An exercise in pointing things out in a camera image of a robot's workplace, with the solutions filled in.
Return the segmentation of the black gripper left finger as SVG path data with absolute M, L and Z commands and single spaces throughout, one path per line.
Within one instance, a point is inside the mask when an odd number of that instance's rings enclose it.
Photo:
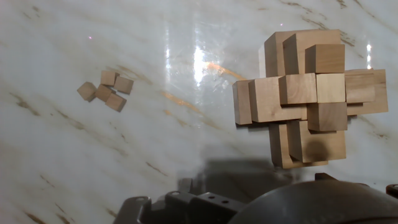
M 192 190 L 192 179 L 183 179 L 178 190 L 161 196 L 156 202 L 146 196 L 128 198 L 113 223 L 228 223 L 245 207 L 237 200 L 211 192 L 195 195 Z

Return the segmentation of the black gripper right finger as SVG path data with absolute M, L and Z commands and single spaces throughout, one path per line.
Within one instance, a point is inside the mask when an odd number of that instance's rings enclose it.
M 336 180 L 334 177 L 326 173 L 315 173 L 315 180 Z M 390 184 L 386 186 L 386 194 L 398 198 L 397 184 Z

